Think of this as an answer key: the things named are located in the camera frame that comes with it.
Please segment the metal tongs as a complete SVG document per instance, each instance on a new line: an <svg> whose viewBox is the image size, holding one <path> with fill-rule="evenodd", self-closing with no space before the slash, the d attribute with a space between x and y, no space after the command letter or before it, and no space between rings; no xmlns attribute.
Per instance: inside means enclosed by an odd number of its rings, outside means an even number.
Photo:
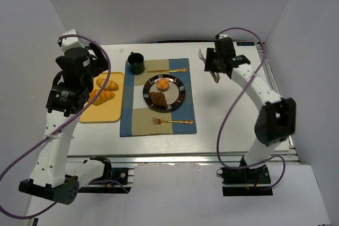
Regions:
<svg viewBox="0 0 339 226"><path fill-rule="evenodd" d="M204 64L206 64L206 59L205 59L205 57L203 56L203 53L202 53L201 49L199 49L199 51L198 51L198 57L199 57L200 60L202 60L202 62L203 62ZM214 82L215 82L215 83L219 83L219 81L220 81L220 75L219 75L218 73L213 73L212 71L209 71L209 73L211 74L211 76L212 76Z"/></svg>

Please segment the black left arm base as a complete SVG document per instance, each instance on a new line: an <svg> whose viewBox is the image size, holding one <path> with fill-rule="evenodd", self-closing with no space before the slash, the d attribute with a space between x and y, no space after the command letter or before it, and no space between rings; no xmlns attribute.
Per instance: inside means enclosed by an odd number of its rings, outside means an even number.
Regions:
<svg viewBox="0 0 339 226"><path fill-rule="evenodd" d="M134 172L134 168L113 167L110 181L83 186L79 189L79 193L128 194L133 183Z"/></svg>

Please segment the brown chocolate croissant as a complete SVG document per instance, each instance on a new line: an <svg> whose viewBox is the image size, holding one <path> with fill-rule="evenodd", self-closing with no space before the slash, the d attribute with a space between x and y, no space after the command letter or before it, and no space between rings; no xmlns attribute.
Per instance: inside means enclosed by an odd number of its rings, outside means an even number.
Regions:
<svg viewBox="0 0 339 226"><path fill-rule="evenodd" d="M164 108L164 109L168 107L164 93L162 93L162 92L150 92L150 93L148 93L148 95L149 95L149 97L150 97L150 99L151 99L151 101L154 105L157 105L157 106Z"/></svg>

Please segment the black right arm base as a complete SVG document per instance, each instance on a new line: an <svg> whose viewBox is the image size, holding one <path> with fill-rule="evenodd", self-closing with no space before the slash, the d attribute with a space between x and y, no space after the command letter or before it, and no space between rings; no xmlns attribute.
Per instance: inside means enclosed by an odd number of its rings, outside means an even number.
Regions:
<svg viewBox="0 0 339 226"><path fill-rule="evenodd" d="M222 179L222 194L226 197L272 196L271 178L266 166L257 169L216 171Z"/></svg>

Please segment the round bread bun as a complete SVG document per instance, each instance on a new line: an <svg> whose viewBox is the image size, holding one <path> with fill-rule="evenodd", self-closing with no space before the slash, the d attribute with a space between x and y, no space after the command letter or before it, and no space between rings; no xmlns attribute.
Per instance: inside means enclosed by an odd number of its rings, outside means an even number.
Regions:
<svg viewBox="0 0 339 226"><path fill-rule="evenodd" d="M166 78L160 78L157 81L157 88L160 91L166 91L169 88L169 86L170 86L169 80Z"/></svg>

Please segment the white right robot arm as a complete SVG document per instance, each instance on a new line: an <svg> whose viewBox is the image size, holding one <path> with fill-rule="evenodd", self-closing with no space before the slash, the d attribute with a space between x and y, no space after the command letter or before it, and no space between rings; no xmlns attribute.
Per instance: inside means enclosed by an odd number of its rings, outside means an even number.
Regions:
<svg viewBox="0 0 339 226"><path fill-rule="evenodd" d="M215 40L215 47L207 49L205 71L226 74L238 84L258 110L255 140L243 157L240 169L258 169L264 166L273 150L296 129L296 102L283 98L258 76L244 55L236 55L230 37Z"/></svg>

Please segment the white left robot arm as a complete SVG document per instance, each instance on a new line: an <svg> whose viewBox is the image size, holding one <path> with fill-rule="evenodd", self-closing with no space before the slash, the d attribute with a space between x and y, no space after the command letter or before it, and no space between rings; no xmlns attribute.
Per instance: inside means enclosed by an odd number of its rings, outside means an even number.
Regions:
<svg viewBox="0 0 339 226"><path fill-rule="evenodd" d="M56 58L61 71L55 76L47 100L47 121L36 165L30 177L19 184L19 191L61 204L74 201L79 190L91 182L111 179L109 159L93 156L78 168L66 172L66 159L81 111L90 100L94 78L109 65L97 45L93 53L85 48L76 30L69 30L57 43L63 55Z"/></svg>

